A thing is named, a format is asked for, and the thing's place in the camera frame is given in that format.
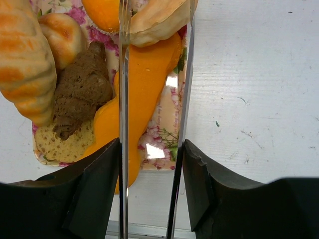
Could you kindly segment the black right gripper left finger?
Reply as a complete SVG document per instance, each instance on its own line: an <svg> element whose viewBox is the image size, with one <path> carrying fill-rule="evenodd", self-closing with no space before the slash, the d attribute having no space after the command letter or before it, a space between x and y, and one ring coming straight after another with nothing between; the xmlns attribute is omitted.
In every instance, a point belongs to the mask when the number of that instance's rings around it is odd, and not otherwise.
<svg viewBox="0 0 319 239"><path fill-rule="evenodd" d="M0 186L3 239L103 239L119 174L119 140L37 180Z"/></svg>

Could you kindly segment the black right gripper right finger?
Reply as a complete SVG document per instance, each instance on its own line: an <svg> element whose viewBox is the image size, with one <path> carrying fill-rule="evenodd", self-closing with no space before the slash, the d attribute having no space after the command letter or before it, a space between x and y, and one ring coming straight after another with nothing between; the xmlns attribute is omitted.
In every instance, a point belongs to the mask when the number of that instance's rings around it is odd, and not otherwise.
<svg viewBox="0 0 319 239"><path fill-rule="evenodd" d="M183 174L191 230L198 239L316 239L319 180L263 184L184 143Z"/></svg>

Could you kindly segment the striped golden croissant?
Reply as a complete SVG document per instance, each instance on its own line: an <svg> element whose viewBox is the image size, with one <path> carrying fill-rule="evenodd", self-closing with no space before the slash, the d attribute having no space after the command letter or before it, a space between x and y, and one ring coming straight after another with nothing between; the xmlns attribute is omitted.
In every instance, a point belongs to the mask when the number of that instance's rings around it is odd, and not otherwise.
<svg viewBox="0 0 319 239"><path fill-rule="evenodd" d="M27 0L0 2L0 91L37 126L52 122L54 58Z"/></svg>

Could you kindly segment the orange oval bun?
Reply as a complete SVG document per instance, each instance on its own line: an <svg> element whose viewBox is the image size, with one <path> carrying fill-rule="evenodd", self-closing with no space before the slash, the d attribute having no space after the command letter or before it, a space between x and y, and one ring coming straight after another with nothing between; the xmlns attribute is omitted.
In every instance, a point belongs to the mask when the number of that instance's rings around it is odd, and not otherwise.
<svg viewBox="0 0 319 239"><path fill-rule="evenodd" d="M81 0L82 5L101 30L114 33L119 31L119 0Z"/></svg>

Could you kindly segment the pale curved crescent bread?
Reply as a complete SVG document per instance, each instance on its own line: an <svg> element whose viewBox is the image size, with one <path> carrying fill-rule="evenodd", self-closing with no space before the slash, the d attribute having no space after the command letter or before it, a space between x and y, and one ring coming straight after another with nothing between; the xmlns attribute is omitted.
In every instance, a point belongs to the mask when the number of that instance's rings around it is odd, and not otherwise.
<svg viewBox="0 0 319 239"><path fill-rule="evenodd" d="M169 39L190 22L196 11L196 0L151 0L131 18L130 43L136 47L151 46Z"/></svg>

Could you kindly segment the metal serving tongs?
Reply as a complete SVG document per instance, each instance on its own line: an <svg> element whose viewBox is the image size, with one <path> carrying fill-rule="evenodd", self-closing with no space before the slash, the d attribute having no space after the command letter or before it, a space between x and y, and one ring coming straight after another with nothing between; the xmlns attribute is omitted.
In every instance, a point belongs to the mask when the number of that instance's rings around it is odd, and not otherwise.
<svg viewBox="0 0 319 239"><path fill-rule="evenodd" d="M196 3L190 1L190 37L189 52L187 55L187 69L180 116L180 131L178 138L178 151L170 199L169 216L167 222L166 238L174 238L177 202L183 162L183 145L185 141L187 116L189 109L190 91L193 76L194 57L194 31L193 26ZM121 143L121 160L119 163L119 238L127 239L128 233L128 159L129 159L129 43L132 8L130 0L121 0L119 4L119 139Z"/></svg>

